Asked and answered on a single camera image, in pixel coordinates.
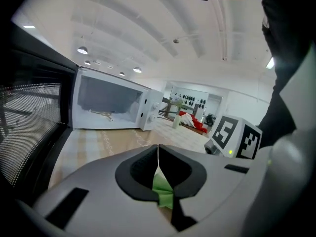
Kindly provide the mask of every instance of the ceiling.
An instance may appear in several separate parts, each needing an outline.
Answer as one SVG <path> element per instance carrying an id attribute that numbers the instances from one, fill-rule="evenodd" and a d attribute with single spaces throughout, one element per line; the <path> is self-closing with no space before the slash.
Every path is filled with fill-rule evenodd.
<path id="1" fill-rule="evenodd" d="M 130 79 L 157 75 L 159 64 L 174 60 L 270 73 L 263 16 L 259 0 L 27 0 L 13 21 L 34 24 L 29 31 L 80 65 L 89 60 Z M 80 46 L 88 55 L 77 52 Z"/>

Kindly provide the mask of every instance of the red object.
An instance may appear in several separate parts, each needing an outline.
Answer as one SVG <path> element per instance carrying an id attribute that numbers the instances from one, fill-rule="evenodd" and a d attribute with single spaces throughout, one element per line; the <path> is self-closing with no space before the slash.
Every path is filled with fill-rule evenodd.
<path id="1" fill-rule="evenodd" d="M 184 111 L 180 111 L 179 115 L 182 116 L 184 115 L 186 112 Z M 203 123 L 199 122 L 196 117 L 193 116 L 193 114 L 190 114 L 188 113 L 191 117 L 192 117 L 192 121 L 193 121 L 193 125 L 194 127 L 199 130 L 199 131 L 202 131 L 202 132 L 205 132 L 207 133 L 207 129 L 203 127 Z"/>

